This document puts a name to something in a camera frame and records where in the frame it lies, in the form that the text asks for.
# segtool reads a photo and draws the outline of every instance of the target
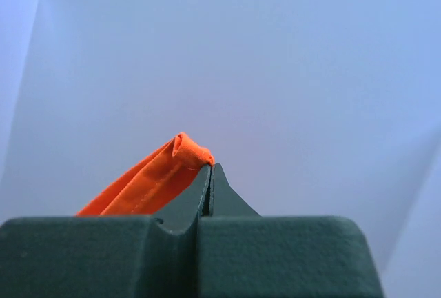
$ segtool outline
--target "orange fabric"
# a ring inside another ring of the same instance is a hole
[[[207,148],[181,133],[108,186],[77,216],[153,214],[177,197],[205,164]]]

